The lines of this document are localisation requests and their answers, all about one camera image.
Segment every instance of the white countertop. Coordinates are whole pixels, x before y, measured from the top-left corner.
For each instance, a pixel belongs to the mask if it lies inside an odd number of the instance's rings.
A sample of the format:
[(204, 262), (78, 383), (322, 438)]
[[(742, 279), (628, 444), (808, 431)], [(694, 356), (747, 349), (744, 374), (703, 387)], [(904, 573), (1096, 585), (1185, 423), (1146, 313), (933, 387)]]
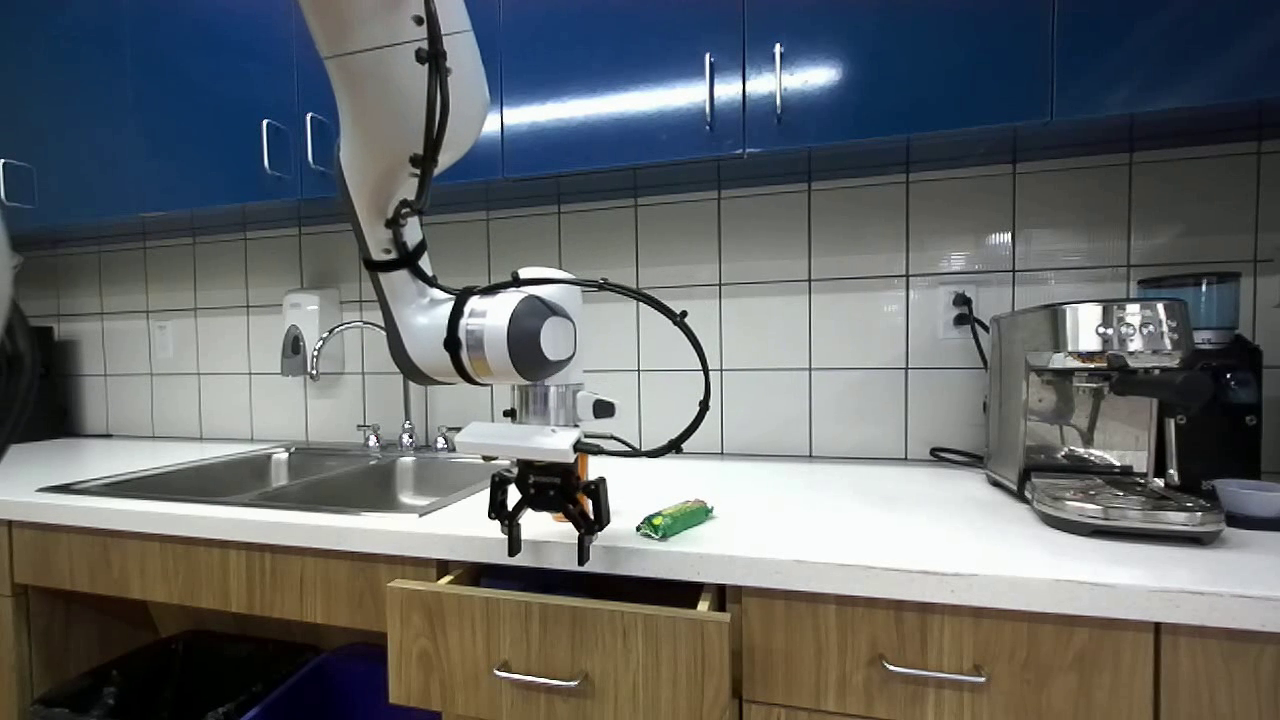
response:
[[(540, 512), (525, 515), (525, 553), (510, 560), (483, 491), (433, 515), (37, 491), (245, 451), (264, 444), (20, 444), (0, 461), (0, 521), (577, 566), (574, 528)], [(1230, 528), (1215, 544), (1072, 534), (979, 472), (942, 463), (595, 461), (591, 472), (608, 476), (614, 528), (595, 534), (587, 573), (1280, 630), (1280, 532)], [(641, 515), (690, 496), (709, 498), (718, 521), (669, 544), (638, 534)]]

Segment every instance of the green object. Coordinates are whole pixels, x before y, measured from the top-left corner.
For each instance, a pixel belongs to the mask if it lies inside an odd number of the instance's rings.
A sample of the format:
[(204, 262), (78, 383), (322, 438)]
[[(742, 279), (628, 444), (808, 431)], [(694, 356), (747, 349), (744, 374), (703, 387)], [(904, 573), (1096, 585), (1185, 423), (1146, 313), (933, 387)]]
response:
[(680, 498), (680, 503), (669, 503), (662, 512), (647, 512), (638, 532), (647, 534), (647, 538), (671, 538), (698, 524), (712, 521), (712, 503), (703, 498)]

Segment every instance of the faucet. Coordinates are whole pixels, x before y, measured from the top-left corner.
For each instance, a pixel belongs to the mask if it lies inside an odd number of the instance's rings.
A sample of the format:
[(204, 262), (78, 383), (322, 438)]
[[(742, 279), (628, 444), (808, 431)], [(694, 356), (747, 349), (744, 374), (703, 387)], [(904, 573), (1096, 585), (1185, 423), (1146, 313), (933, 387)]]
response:
[[(315, 351), (309, 356), (309, 374), (312, 374), (312, 379), (322, 379), (322, 356), (325, 356), (325, 349), (328, 349), (340, 331), (350, 331), (350, 328), (388, 331), (388, 328), (378, 322), (378, 319), (340, 319), (340, 322), (328, 322), (325, 335), (322, 335), (322, 345), (315, 345)], [(355, 426), (365, 431), (361, 444), (365, 444), (367, 451), (380, 451), (380, 449), (384, 449), (378, 423), (355, 423)], [(401, 438), (398, 438), (398, 444), (401, 444), (401, 449), (418, 449), (412, 397), (408, 397), (408, 379), (404, 379), (404, 374), (401, 374)]]

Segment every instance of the white tile wall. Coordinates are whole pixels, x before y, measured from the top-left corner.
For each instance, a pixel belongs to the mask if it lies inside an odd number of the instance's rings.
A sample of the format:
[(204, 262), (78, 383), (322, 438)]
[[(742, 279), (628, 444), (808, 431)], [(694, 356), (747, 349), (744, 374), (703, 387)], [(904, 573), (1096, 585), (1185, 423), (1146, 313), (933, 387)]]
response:
[[(1280, 152), (1199, 148), (974, 172), (825, 178), (751, 192), (632, 194), (433, 217), (443, 283), (522, 262), (641, 279), (712, 358), (712, 408), (690, 451), (927, 454), (984, 449), (984, 373), (953, 328), (979, 314), (1125, 295), (1135, 274), (1233, 269), (1241, 322), (1270, 351), (1270, 467), (1280, 472)], [(344, 319), (380, 319), (344, 223), (27, 250), (20, 298), (71, 345), (86, 431), (352, 438), (401, 423), (380, 331), (344, 331), (344, 373), (276, 374), (281, 295), (328, 283)], [(698, 408), (702, 373), (662, 314), (587, 295), (586, 368), (662, 444)], [(447, 426), (510, 408), (505, 387), (412, 387), (412, 420)]]

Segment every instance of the stainless steel sink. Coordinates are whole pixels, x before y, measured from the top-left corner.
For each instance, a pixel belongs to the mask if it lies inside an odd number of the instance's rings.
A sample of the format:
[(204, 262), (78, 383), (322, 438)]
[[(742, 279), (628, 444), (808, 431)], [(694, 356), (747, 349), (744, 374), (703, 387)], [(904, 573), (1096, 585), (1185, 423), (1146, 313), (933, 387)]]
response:
[(44, 491), (292, 512), (436, 512), (487, 486), (496, 467), (453, 451), (292, 449)]

